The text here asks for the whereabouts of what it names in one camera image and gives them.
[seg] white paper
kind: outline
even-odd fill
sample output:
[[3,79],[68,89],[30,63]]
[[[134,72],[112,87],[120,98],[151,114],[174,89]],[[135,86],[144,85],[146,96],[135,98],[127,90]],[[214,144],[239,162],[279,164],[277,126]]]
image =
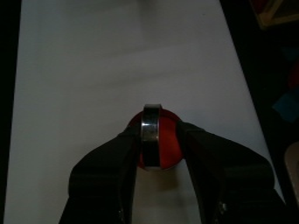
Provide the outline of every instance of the white paper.
[[[23,1],[4,224],[59,223],[74,165],[147,103],[270,159],[219,1]],[[199,223],[189,175],[139,170],[134,224]]]

